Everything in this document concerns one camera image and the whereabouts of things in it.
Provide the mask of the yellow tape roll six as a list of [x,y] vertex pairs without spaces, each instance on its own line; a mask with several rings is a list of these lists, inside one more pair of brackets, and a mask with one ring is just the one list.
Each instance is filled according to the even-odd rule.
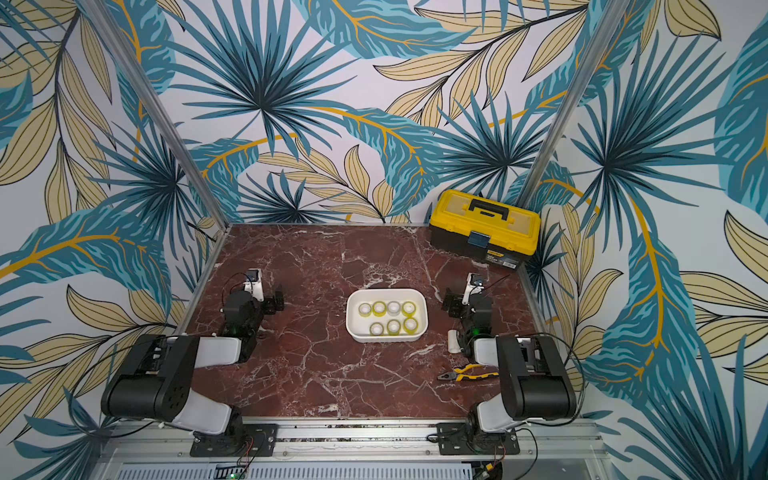
[[408,318],[412,318],[415,315],[416,310],[416,304],[411,301],[403,302],[401,305],[401,311]]

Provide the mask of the yellow tape roll one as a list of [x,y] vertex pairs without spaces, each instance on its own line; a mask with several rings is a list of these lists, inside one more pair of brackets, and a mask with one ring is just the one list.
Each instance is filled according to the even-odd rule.
[[380,322],[374,322],[370,325],[369,333],[371,336],[382,336],[386,332],[386,327]]

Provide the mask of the yellow tape roll three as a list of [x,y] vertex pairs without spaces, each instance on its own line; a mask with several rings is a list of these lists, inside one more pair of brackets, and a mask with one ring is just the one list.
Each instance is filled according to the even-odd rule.
[[400,334],[402,325],[397,319],[391,319],[387,322],[387,334],[391,336],[397,336]]

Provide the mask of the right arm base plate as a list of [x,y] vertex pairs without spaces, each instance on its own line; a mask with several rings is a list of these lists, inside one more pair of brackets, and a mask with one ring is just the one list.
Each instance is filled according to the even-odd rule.
[[427,439],[438,445],[441,455],[517,455],[520,453],[517,437],[511,433],[486,433],[464,422],[443,422]]

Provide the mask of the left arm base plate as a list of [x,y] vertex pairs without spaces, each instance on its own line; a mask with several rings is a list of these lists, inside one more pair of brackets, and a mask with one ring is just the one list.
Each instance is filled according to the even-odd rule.
[[277,439],[278,425],[244,424],[220,435],[195,433],[190,456],[203,457],[271,457]]

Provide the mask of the yellow tape roll five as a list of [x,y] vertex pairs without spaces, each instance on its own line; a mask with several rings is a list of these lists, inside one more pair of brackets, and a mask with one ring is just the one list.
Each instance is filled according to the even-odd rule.
[[371,316],[372,311],[373,308],[370,303],[363,302],[358,305],[358,314],[363,318]]

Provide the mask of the yellow tape roll two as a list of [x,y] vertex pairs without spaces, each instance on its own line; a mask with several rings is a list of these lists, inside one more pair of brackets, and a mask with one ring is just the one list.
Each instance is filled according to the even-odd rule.
[[376,301],[372,304],[372,312],[377,317],[382,317],[387,313],[387,304],[383,301]]

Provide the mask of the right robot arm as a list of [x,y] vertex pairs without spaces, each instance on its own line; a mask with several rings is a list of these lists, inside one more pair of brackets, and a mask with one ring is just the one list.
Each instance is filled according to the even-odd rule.
[[577,417],[576,392],[555,337],[542,333],[493,336],[492,299],[480,286],[470,286],[461,295],[447,291],[442,309],[461,321],[461,330],[449,332],[449,344],[458,347],[470,363],[444,372],[438,379],[499,381],[496,396],[470,409],[470,432],[496,434],[526,421],[567,423]]

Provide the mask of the white plastic storage box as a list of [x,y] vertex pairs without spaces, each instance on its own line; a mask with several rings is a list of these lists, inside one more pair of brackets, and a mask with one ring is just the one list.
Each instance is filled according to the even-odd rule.
[[[376,301],[383,301],[386,304],[390,301],[398,301],[401,304],[411,301],[416,304],[417,310],[413,318],[419,322],[419,329],[416,334],[409,335],[403,329],[403,321],[407,318],[403,312],[392,317],[387,313],[382,317],[373,314],[369,317],[361,317],[358,314],[358,305],[363,302],[371,305]],[[397,319],[401,322],[402,329],[399,335],[391,336],[387,334],[387,322],[391,319]],[[374,322],[380,322],[386,327],[386,332],[382,336],[371,336],[369,333],[370,325]],[[370,342],[413,342],[418,340],[428,329],[429,319],[427,304],[424,296],[415,289],[361,289],[352,293],[346,304],[346,329],[350,336],[359,343]]]

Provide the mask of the yellow tape roll four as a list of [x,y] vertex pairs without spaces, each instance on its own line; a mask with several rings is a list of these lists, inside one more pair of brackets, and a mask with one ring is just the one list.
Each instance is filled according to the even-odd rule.
[[414,335],[419,329],[419,322],[413,317],[407,317],[403,323],[404,331],[409,335]]

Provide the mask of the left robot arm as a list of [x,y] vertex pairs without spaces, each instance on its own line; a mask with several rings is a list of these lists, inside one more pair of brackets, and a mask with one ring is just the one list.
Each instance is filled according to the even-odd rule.
[[238,290],[226,299],[224,324],[215,336],[141,336],[103,392],[102,412],[170,424],[199,436],[236,435],[242,424],[239,412],[194,391],[194,372],[247,362],[264,317],[284,308],[280,289],[262,300]]

